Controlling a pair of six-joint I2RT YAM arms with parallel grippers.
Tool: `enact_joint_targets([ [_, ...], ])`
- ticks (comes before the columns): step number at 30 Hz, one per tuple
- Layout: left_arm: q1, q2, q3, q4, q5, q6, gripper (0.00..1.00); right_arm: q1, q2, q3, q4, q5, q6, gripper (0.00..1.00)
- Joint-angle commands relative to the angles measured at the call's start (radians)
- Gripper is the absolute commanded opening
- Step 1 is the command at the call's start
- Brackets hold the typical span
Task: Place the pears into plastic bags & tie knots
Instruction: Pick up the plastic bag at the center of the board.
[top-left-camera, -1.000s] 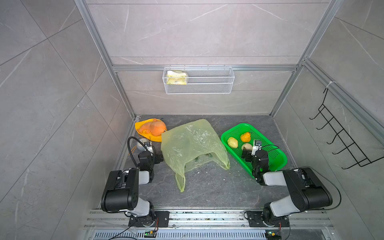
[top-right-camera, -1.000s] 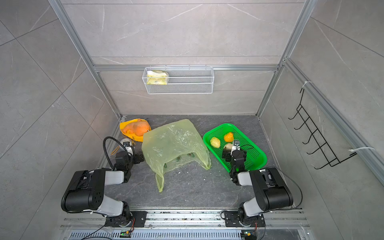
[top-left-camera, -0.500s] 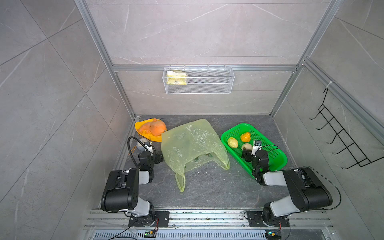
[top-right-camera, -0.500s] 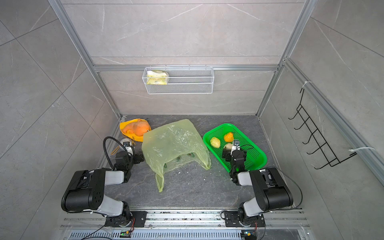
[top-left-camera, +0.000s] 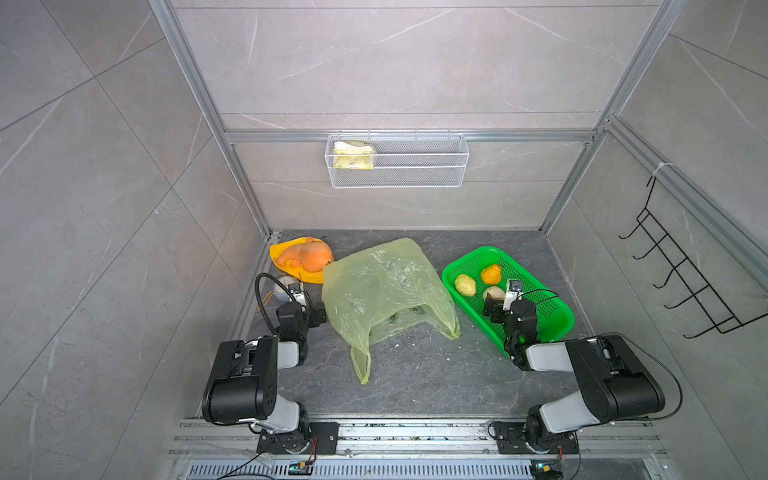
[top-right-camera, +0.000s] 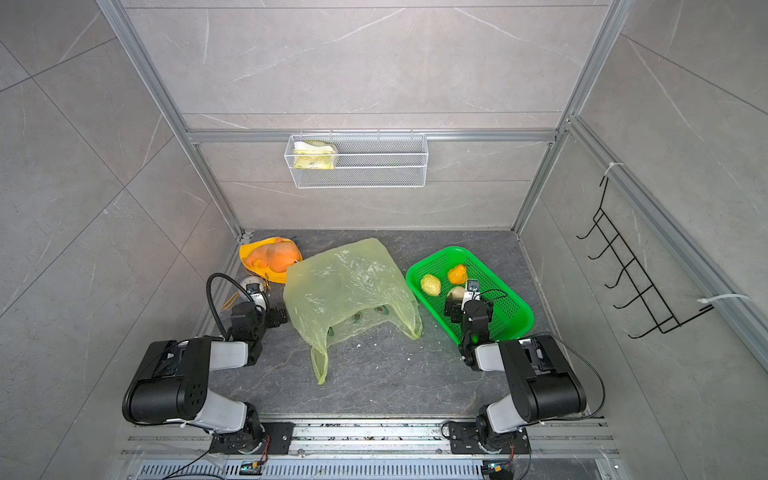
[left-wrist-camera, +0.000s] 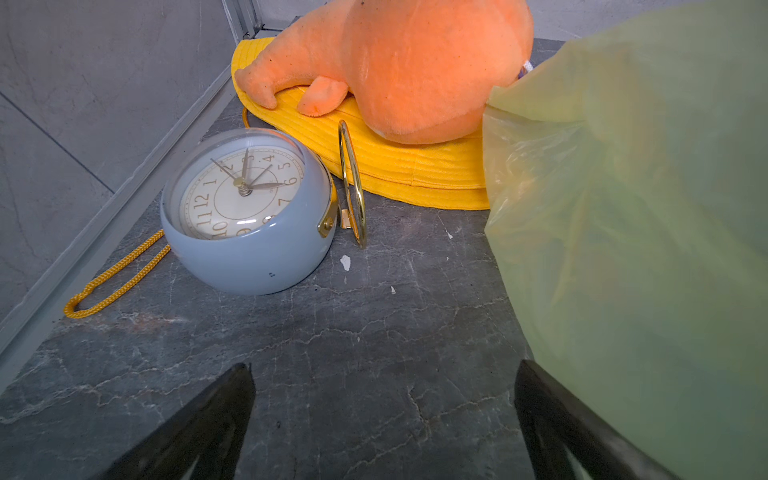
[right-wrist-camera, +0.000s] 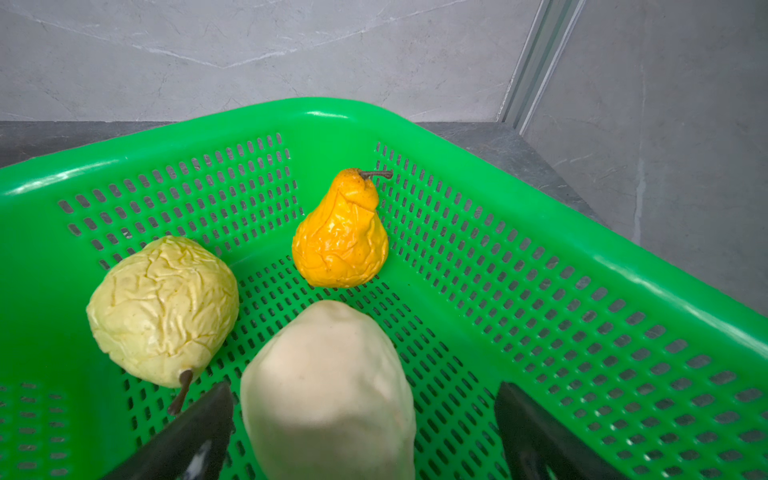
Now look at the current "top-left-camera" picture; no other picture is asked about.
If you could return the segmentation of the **orange-yellow pear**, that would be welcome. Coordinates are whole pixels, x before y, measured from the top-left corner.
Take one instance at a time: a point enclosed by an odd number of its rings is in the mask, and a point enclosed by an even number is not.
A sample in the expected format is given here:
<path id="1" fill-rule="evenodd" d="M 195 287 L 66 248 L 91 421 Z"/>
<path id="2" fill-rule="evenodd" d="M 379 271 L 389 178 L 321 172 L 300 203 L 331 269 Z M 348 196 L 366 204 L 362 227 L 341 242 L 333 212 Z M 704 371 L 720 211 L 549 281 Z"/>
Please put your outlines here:
<path id="1" fill-rule="evenodd" d="M 499 264 L 492 264 L 481 272 L 481 280 L 486 285 L 498 285 L 502 282 L 502 268 Z"/>

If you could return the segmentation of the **yellow-green plastic bag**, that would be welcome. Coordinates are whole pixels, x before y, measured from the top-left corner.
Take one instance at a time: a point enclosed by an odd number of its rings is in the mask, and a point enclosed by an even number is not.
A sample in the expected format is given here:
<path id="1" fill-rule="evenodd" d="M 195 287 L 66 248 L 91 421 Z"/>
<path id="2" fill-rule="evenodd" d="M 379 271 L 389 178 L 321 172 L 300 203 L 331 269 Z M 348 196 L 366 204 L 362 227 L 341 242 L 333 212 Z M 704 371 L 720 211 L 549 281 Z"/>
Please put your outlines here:
<path id="1" fill-rule="evenodd" d="M 411 238 L 379 244 L 323 270 L 322 302 L 333 329 L 350 347 L 355 374 L 369 382 L 371 346 L 420 323 L 460 337 L 455 304 L 436 269 Z"/>

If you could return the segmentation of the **yellow-green pear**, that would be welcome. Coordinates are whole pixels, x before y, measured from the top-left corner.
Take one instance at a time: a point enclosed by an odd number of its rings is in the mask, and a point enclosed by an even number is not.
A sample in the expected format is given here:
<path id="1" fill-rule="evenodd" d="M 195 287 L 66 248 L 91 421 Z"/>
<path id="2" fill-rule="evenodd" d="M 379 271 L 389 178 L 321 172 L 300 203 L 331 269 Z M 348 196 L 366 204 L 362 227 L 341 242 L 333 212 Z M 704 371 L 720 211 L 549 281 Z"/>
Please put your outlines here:
<path id="1" fill-rule="evenodd" d="M 466 274 L 460 274 L 456 277 L 454 288 L 463 297 L 473 297 L 477 293 L 475 280 Z"/>

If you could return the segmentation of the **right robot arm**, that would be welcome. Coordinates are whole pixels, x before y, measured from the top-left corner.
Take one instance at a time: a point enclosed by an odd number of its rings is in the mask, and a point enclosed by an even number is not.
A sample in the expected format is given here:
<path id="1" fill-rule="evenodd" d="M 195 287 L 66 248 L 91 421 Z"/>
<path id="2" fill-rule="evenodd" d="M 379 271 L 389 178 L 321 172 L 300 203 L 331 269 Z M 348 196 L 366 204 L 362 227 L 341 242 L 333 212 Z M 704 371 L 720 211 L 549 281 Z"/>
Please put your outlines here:
<path id="1" fill-rule="evenodd" d="M 485 300 L 483 316 L 503 327 L 504 351 L 522 371 L 567 372 L 578 389 L 529 409 L 523 430 L 526 446 L 548 453 L 583 427 L 632 420 L 662 411 L 663 390 L 618 334 L 543 342 L 534 302 Z"/>

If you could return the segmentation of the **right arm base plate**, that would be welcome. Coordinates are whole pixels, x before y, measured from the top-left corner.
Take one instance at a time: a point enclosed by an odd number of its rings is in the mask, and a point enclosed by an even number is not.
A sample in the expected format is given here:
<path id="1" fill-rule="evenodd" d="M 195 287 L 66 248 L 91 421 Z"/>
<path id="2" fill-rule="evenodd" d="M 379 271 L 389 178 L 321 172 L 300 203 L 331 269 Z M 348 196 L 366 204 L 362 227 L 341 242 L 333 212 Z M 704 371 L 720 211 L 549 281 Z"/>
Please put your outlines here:
<path id="1" fill-rule="evenodd" d="M 522 421 L 492 421 L 487 426 L 487 433 L 500 454 L 559 455 L 580 452 L 575 431 L 552 434 L 546 429 L 528 428 Z"/>

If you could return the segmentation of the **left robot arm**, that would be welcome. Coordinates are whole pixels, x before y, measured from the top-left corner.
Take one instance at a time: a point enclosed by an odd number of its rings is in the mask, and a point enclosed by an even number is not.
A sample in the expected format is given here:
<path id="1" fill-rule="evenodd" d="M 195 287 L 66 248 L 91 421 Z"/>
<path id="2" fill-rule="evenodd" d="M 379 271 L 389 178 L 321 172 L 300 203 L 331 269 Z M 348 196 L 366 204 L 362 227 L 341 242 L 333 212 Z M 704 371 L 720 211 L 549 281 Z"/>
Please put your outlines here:
<path id="1" fill-rule="evenodd" d="M 202 399 L 203 418 L 215 425 L 248 424 L 285 442 L 306 442 L 306 409 L 278 393 L 278 372 L 302 365 L 308 332 L 327 321 L 322 307 L 289 302 L 277 308 L 272 335 L 219 345 Z"/>

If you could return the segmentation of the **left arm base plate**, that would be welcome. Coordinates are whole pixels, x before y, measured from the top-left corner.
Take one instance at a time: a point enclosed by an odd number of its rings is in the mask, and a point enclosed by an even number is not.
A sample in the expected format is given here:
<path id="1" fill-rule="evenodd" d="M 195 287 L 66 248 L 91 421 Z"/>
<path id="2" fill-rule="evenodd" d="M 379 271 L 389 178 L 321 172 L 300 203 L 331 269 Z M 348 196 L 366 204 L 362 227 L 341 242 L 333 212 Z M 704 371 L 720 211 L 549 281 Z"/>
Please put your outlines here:
<path id="1" fill-rule="evenodd" d="M 336 453 L 340 424 L 337 422 L 310 422 L 301 424 L 293 432 L 272 434 L 262 429 L 258 434 L 258 450 L 274 454 L 333 455 Z"/>

